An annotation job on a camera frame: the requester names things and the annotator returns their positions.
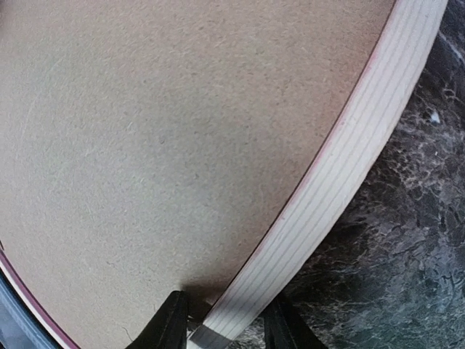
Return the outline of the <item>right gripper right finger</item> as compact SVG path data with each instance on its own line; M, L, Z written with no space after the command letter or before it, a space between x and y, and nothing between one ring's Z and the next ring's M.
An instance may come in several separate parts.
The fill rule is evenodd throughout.
M263 311L264 341L269 349L327 347L315 336L285 296L277 296Z

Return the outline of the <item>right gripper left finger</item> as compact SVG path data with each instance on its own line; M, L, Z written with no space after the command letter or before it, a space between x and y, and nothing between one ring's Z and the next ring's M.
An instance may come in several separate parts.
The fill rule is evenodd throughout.
M127 349L186 349L188 296L173 291Z

